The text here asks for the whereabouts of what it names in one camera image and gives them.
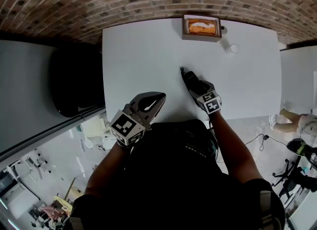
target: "forearm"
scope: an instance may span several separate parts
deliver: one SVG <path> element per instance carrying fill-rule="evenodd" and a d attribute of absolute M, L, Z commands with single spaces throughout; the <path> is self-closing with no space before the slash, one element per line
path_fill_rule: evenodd
<path fill-rule="evenodd" d="M 131 149 L 122 148 L 115 143 L 88 180 L 85 194 L 102 196 L 116 174 L 123 171 Z"/>
<path fill-rule="evenodd" d="M 227 124 L 220 111 L 213 113 L 210 120 L 229 174 L 242 182 L 261 178 L 250 151 Z"/>

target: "small white cup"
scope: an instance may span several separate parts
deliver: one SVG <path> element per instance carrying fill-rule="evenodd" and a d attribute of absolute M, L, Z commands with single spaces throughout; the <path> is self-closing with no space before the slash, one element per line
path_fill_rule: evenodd
<path fill-rule="evenodd" d="M 236 44 L 232 44 L 226 49 L 226 53 L 228 53 L 228 54 L 238 54 L 239 53 L 239 48 L 238 48 L 238 46 Z"/>

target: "office chair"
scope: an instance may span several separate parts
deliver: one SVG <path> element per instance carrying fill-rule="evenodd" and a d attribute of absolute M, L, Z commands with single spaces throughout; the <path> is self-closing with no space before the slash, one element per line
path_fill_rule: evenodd
<path fill-rule="evenodd" d="M 277 186 L 280 182 L 282 182 L 282 181 L 288 179 L 288 178 L 289 178 L 289 175 L 290 175 L 290 173 L 291 173 L 291 171 L 293 170 L 293 168 L 294 168 L 295 166 L 297 167 L 297 165 L 298 165 L 300 159 L 301 159 L 301 157 L 298 156 L 296 162 L 292 161 L 292 162 L 291 162 L 292 166 L 291 166 L 290 168 L 288 168 L 288 167 L 289 167 L 289 160 L 288 160 L 288 159 L 285 159 L 285 162 L 286 162 L 286 170 L 285 170 L 285 172 L 284 172 L 283 174 L 281 174 L 281 175 L 276 175 L 275 173 L 272 174 L 272 175 L 273 175 L 274 177 L 276 177 L 276 178 L 281 177 L 281 179 L 280 179 L 277 183 L 272 184 L 272 187 L 275 187 L 275 186 Z"/>
<path fill-rule="evenodd" d="M 281 177 L 281 179 L 277 183 L 272 184 L 272 187 L 277 186 L 282 181 L 285 181 L 283 183 L 283 189 L 281 190 L 281 192 L 278 195 L 278 197 L 281 197 L 282 195 L 286 194 L 287 200 L 286 200 L 285 204 L 293 196 L 293 195 L 290 195 L 289 192 L 292 191 L 297 185 L 294 182 L 294 180 L 292 180 L 292 178 L 290 178 L 290 176 L 292 174 L 293 169 L 297 168 L 297 165 L 298 165 L 300 159 L 301 159 L 301 157 L 298 156 L 296 162 L 292 161 L 291 162 L 292 166 L 290 168 L 289 168 L 289 160 L 285 159 L 285 162 L 286 162 L 286 170 L 285 170 L 285 172 L 283 174 L 281 174 L 281 175 L 276 175 L 275 173 L 272 174 L 276 178 Z"/>

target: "shoe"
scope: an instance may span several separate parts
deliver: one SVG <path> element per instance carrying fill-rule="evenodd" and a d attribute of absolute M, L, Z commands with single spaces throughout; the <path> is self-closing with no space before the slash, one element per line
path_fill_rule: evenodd
<path fill-rule="evenodd" d="M 277 115 L 268 116 L 268 123 L 271 130 L 273 130 L 274 125 L 277 123 Z"/>
<path fill-rule="evenodd" d="M 281 101 L 280 109 L 285 109 L 286 101 Z"/>

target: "white table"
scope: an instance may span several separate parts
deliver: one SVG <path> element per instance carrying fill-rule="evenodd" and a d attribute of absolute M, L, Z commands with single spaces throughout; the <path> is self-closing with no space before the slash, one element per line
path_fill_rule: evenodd
<path fill-rule="evenodd" d="M 206 120 L 181 75 L 184 66 L 215 85 L 226 119 L 279 112 L 281 60 L 275 31 L 222 20 L 228 30 L 218 43 L 181 39 L 179 18 L 119 25 L 103 30 L 106 111 L 111 120 L 135 95 L 159 91 L 166 102 L 155 122 Z M 238 54 L 224 46 L 237 44 Z"/>

